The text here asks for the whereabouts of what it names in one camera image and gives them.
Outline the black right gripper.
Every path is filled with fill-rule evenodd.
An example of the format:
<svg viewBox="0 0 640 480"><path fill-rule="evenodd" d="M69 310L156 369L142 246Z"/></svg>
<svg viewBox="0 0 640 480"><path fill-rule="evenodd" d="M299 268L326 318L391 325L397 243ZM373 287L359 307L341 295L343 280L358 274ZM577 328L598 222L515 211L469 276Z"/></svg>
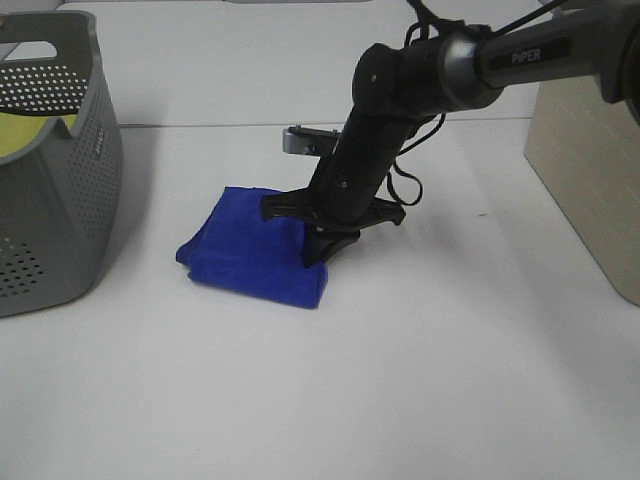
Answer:
<svg viewBox="0 0 640 480"><path fill-rule="evenodd" d="M266 195L260 202L264 220L290 217L306 223L302 261L306 268L326 262L356 243L360 230L384 221L398 222L398 207L375 213L375 195L421 117L372 115L354 108L334 151L320 160L304 189Z"/></svg>

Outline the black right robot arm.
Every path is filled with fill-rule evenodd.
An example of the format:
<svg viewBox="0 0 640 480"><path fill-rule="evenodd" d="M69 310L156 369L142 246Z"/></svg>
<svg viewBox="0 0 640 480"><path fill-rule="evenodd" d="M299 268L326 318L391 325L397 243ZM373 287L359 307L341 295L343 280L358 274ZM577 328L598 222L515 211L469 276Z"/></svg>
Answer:
<svg viewBox="0 0 640 480"><path fill-rule="evenodd" d="M542 23L527 16L499 30L413 7L417 20L403 47L374 44L359 59L341 130L283 133L286 152L318 163L305 188L266 195L260 213L301 223L303 267L328 260L366 228L403 221L401 202L377 193L404 144L431 120L486 108L512 85L584 76L605 102L639 109L635 1L600 1Z"/></svg>

